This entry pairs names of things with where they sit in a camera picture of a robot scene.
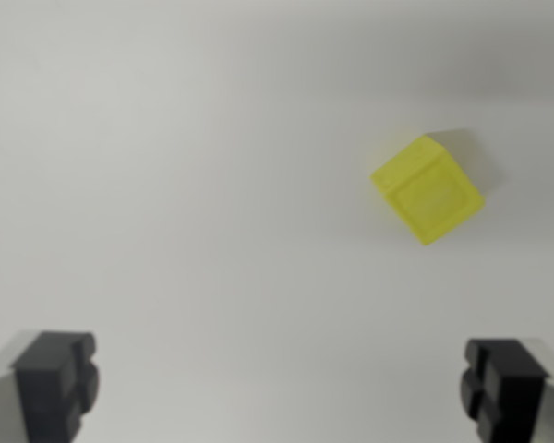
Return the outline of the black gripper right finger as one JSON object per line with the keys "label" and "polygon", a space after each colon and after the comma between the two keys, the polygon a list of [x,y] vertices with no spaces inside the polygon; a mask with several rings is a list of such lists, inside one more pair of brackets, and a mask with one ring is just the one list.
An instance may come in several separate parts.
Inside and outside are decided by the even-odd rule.
{"label": "black gripper right finger", "polygon": [[554,352],[535,339],[471,339],[460,382],[485,443],[554,443]]}

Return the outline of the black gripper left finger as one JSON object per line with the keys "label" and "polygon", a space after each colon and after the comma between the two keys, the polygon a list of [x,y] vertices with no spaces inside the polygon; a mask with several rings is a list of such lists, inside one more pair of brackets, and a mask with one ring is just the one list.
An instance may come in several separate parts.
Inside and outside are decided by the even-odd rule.
{"label": "black gripper left finger", "polygon": [[90,332],[23,330],[0,349],[0,442],[72,442],[99,392]]}

